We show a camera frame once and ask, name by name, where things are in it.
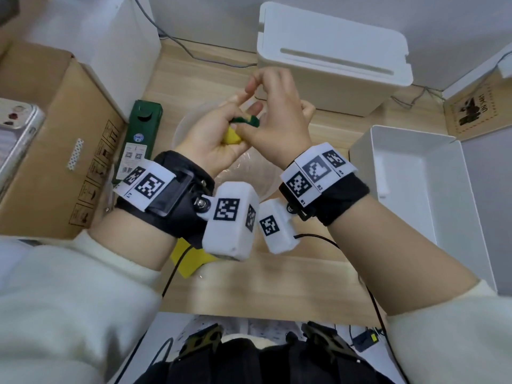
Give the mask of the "black wristband with markers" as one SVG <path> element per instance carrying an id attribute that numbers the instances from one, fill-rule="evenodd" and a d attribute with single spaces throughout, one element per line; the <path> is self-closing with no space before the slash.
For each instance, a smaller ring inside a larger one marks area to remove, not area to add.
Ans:
<path id="1" fill-rule="evenodd" d="M 356 167 L 325 142 L 296 157 L 282 172 L 279 190 L 292 213 L 303 221 L 317 218 L 324 226 L 370 193 Z"/>
<path id="2" fill-rule="evenodd" d="M 198 216 L 195 201 L 212 195 L 214 185 L 203 168 L 169 150 L 154 160 L 142 160 L 114 187 L 116 207 L 202 249 L 207 222 Z"/>

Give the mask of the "person's right hand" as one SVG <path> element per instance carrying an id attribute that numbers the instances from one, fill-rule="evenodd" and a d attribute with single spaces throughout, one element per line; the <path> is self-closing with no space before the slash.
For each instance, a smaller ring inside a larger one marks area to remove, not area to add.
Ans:
<path id="1" fill-rule="evenodd" d="M 285 170 L 313 143 L 301 109 L 301 99 L 289 69 L 264 67 L 250 77 L 245 91 L 255 93 L 262 86 L 267 94 L 266 112 L 260 126 L 234 124 L 234 131 L 265 159 Z"/>

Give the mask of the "open white box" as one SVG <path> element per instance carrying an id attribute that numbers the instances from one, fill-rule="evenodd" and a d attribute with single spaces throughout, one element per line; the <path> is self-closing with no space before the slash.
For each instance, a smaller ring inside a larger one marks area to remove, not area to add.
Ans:
<path id="1" fill-rule="evenodd" d="M 375 125 L 349 160 L 375 199 L 497 291 L 460 141 Z"/>

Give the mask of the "black adapter with yellow label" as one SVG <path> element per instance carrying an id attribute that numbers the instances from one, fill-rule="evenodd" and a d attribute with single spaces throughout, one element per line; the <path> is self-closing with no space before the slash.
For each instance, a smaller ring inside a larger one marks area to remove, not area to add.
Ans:
<path id="1" fill-rule="evenodd" d="M 359 353 L 367 350 L 379 342 L 379 333 L 374 329 L 365 329 L 362 333 L 351 338 L 353 348 Z"/>

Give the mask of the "person's right forearm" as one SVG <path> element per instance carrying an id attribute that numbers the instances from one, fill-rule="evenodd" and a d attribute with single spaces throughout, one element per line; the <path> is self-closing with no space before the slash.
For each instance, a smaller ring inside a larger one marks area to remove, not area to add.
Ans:
<path id="1" fill-rule="evenodd" d="M 448 302 L 480 282 L 466 266 L 370 195 L 328 230 L 388 315 Z"/>

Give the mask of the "yellow cloth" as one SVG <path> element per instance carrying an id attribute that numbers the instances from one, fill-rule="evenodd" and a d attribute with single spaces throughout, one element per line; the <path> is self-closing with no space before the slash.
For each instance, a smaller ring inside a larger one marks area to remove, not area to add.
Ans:
<path id="1" fill-rule="evenodd" d="M 171 261 L 176 264 L 179 258 L 181 258 L 183 252 L 189 246 L 189 243 L 185 239 L 178 239 L 175 248 L 170 254 Z M 188 278 L 193 275 L 195 271 L 197 271 L 202 265 L 217 262 L 219 260 L 220 259 L 214 255 L 205 252 L 204 249 L 195 249 L 192 247 L 178 266 L 178 273 L 183 278 Z"/>

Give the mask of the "dark green carton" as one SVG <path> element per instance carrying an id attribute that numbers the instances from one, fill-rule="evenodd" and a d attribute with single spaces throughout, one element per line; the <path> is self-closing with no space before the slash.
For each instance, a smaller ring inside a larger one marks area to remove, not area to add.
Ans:
<path id="1" fill-rule="evenodd" d="M 112 184 L 123 181 L 143 159 L 151 158 L 162 115 L 161 104 L 145 100 L 135 101 Z"/>

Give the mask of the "person's left hand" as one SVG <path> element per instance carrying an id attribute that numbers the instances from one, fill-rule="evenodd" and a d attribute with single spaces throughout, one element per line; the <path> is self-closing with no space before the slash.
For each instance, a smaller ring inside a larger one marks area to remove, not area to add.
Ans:
<path id="1" fill-rule="evenodd" d="M 262 102 L 255 101 L 246 110 L 241 110 L 240 107 L 247 101 L 253 101 L 253 93 L 239 91 L 225 99 L 218 107 L 202 116 L 174 150 L 215 178 L 251 148 L 246 141 L 239 144 L 222 142 L 227 129 L 230 128 L 231 119 L 249 115 L 259 116 L 264 108 Z"/>

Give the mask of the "black chest harness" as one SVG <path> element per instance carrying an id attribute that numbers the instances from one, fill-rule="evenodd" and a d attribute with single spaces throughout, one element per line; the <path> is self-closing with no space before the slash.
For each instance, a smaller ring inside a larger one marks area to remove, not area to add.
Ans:
<path id="1" fill-rule="evenodd" d="M 174 359 L 152 363 L 134 384 L 394 384 L 336 329 L 306 322 L 303 339 L 258 347 L 248 335 L 223 341 L 219 323 L 189 335 Z"/>

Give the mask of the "smartphone in clear case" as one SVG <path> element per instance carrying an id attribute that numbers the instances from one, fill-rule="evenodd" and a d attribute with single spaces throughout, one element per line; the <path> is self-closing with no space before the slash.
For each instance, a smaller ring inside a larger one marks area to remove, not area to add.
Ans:
<path id="1" fill-rule="evenodd" d="M 0 98 L 0 194 L 9 186 L 45 117 L 35 104 Z"/>

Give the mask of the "person's left forearm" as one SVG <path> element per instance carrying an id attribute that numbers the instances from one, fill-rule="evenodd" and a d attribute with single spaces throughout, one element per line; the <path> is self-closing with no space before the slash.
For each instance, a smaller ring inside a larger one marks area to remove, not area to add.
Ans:
<path id="1" fill-rule="evenodd" d="M 89 236 L 115 254 L 145 268 L 161 271 L 177 239 L 115 208 L 89 229 Z"/>

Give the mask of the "small brown printed box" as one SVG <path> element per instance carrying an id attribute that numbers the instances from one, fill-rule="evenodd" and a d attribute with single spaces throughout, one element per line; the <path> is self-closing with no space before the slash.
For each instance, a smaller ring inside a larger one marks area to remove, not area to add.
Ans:
<path id="1" fill-rule="evenodd" d="M 512 127 L 512 77 L 496 70 L 486 81 L 476 82 L 443 104 L 448 135 L 470 140 Z"/>

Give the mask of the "white sweater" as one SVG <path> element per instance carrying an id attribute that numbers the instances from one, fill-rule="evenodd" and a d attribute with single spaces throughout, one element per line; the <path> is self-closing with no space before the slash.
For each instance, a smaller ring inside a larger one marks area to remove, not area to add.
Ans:
<path id="1" fill-rule="evenodd" d="M 30 249 L 0 289 L 0 384 L 105 384 L 155 318 L 160 274 L 86 230 Z M 512 384 L 512 298 L 486 281 L 387 322 L 412 384 Z"/>

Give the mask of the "yellow and green sponge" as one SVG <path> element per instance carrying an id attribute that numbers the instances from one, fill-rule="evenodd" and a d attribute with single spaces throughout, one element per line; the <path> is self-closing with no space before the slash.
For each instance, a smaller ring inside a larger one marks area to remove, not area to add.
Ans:
<path id="1" fill-rule="evenodd" d="M 245 123 L 248 124 L 254 128 L 259 127 L 259 118 L 255 115 L 244 115 L 242 117 L 234 117 L 230 120 L 230 124 L 238 124 L 238 123 Z M 227 128 L 227 131 L 225 132 L 221 143 L 225 145 L 233 145 L 233 144 L 240 144 L 242 141 L 241 137 L 234 131 L 234 129 L 230 126 Z"/>

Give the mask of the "black right wristband with markers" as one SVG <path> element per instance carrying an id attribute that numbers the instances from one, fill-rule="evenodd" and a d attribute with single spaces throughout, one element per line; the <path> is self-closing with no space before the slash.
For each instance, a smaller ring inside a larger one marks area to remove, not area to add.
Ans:
<path id="1" fill-rule="evenodd" d="M 303 221 L 317 218 L 324 226 L 370 193 L 356 167 L 325 142 L 296 157 L 282 172 L 279 190 L 292 213 Z"/>

